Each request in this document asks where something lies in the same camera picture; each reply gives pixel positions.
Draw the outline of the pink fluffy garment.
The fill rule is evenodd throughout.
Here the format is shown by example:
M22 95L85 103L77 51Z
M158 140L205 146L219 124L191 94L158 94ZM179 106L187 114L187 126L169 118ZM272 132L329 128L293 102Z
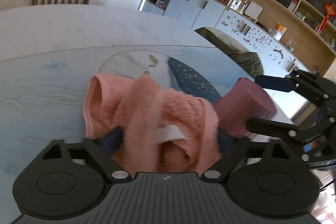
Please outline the pink fluffy garment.
M149 75L135 80L94 75L83 116L88 138L123 128L123 143L113 159L130 174L201 174L221 157L218 116L209 101L162 88Z

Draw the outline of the olive green cushioned chair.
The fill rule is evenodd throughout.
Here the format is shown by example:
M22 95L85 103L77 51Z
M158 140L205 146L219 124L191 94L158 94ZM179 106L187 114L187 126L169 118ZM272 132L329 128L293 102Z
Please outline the olive green cushioned chair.
M264 74L258 54L249 51L234 38L212 27L197 28L195 32L220 49L254 79Z

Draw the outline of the red hanging ornament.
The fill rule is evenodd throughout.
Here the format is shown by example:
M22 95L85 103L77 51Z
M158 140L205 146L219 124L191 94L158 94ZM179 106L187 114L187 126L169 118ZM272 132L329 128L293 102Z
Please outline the red hanging ornament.
M323 29L327 25L328 20L330 18L336 17L335 4L334 4L333 1L331 1L330 3L325 3L322 6L323 6L323 9L324 9L324 12L325 12L325 17L324 17L322 23L320 24L317 32L323 31Z

